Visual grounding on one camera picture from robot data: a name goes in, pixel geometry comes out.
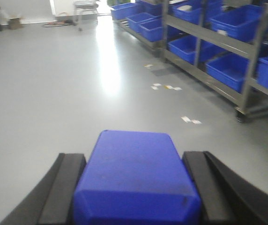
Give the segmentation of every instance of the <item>wall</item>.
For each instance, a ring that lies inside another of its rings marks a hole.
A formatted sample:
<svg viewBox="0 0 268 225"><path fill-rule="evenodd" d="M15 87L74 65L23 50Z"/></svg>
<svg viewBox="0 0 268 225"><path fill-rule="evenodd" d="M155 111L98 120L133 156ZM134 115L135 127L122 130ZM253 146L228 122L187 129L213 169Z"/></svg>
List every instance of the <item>wall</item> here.
<svg viewBox="0 0 268 225"><path fill-rule="evenodd" d="M60 13L67 13L68 15L74 14L74 0L51 0L54 2L56 16Z"/></svg>
<svg viewBox="0 0 268 225"><path fill-rule="evenodd" d="M9 16L22 16L22 23L53 21L50 0L0 0L0 23Z"/></svg>

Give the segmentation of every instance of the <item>gray floor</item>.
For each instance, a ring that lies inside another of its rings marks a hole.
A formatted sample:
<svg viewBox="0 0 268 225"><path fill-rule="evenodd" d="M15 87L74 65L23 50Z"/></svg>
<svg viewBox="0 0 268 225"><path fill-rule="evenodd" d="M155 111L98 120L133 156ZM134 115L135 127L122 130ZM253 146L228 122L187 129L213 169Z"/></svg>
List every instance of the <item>gray floor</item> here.
<svg viewBox="0 0 268 225"><path fill-rule="evenodd" d="M180 155L211 151L268 192L268 116L237 123L231 103L161 63L110 17L82 33L40 24L0 32L0 221L58 153L88 158L105 129L168 133Z"/></svg>

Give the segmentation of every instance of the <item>shelf caster wheel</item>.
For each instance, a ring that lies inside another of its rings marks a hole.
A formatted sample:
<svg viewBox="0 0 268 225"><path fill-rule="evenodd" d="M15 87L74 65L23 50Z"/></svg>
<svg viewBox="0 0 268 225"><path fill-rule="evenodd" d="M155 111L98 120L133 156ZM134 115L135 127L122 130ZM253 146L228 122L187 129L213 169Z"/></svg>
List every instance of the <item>shelf caster wheel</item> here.
<svg viewBox="0 0 268 225"><path fill-rule="evenodd" d="M245 123L246 122L246 115L242 114L239 111L236 111L236 120L239 123Z"/></svg>

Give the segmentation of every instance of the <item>metal shelving rack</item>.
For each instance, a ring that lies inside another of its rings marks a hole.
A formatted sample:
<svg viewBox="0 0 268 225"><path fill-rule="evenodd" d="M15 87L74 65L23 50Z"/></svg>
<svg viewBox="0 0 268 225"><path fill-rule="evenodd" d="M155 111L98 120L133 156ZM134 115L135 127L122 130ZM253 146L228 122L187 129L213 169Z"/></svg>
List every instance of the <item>metal shelving rack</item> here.
<svg viewBox="0 0 268 225"><path fill-rule="evenodd" d="M237 119L239 122L244 122L246 116L256 116L257 114L268 113L268 108L257 109L252 112L251 108L248 107L248 102L251 95L252 88L255 88L264 94L268 95L268 89L259 85L255 79L255 70L257 67L257 61L259 56L260 47L263 41L264 33L268 28L268 4L264 5L264 12L261 17L260 24L257 29L256 37L253 41L253 44L245 43L234 38L224 36L215 31L209 30L204 25L205 12L207 0L203 0L203 12L200 17L200 24L196 25L181 19L178 19L172 15L168 14L169 11L169 1L164 0L163 5L163 24L164 24L164 39L163 39L163 48L162 48L162 59L168 60L173 64L177 65L181 69L185 70L187 73L191 74L222 96L226 97L228 100L233 102L237 107ZM236 5L248 4L245 0L235 1ZM196 46L196 55L194 65L186 62L177 55L173 54L167 50L167 25L175 27L179 30L184 31L185 33L196 36L197 46ZM235 90L229 88L227 85L221 83L215 78L211 77L209 74L204 72L199 67L199 56L201 49L201 41L205 40L211 42L229 52L238 54L249 60L246 80L243 86L241 93L236 92Z"/></svg>
<svg viewBox="0 0 268 225"><path fill-rule="evenodd" d="M150 3L152 5L158 5L162 3L162 0L142 0L142 1ZM117 20L115 22L118 24L119 27L123 28L125 31L132 34L134 37L136 37L138 40L144 43L150 50L155 51L162 47L162 41L150 42L146 38L144 38L142 35L140 35L139 33L129 28L128 22L126 21L126 19Z"/></svg>

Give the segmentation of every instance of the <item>shelf post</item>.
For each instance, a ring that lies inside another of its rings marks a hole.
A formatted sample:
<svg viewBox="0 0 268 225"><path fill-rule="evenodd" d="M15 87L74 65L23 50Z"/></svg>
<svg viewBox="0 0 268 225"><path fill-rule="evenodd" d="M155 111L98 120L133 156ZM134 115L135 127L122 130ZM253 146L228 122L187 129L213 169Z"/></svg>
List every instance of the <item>shelf post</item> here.
<svg viewBox="0 0 268 225"><path fill-rule="evenodd" d="M208 0L202 0L201 1L201 15L200 15L200 20L199 20L199 26L203 27L205 20L206 20L206 11L208 7ZM201 54L201 42L202 39L200 37L197 37L196 41L196 49L195 49L195 58L194 58L194 66L198 67L199 66L199 59L200 59L200 54Z"/></svg>
<svg viewBox="0 0 268 225"><path fill-rule="evenodd" d="M252 90L251 81L254 77L254 74L258 65L257 63L258 57L259 57L262 41L264 39L264 34L267 28L268 28L268 13L267 13L267 6L266 4L264 4L263 15L260 19L260 23L258 25L258 29L257 29L256 36L254 39L254 44L253 44L254 51L252 52L251 58L248 63L246 79L245 79L245 83L242 89L241 102L239 103L238 108L237 108L237 110L243 114L248 113L246 110L247 110L250 92Z"/></svg>
<svg viewBox="0 0 268 225"><path fill-rule="evenodd" d="M167 15L169 10L169 0L163 0L163 9L162 9L162 26L163 26L163 39L162 39L162 48L161 48L161 60L166 61L164 52L167 47Z"/></svg>

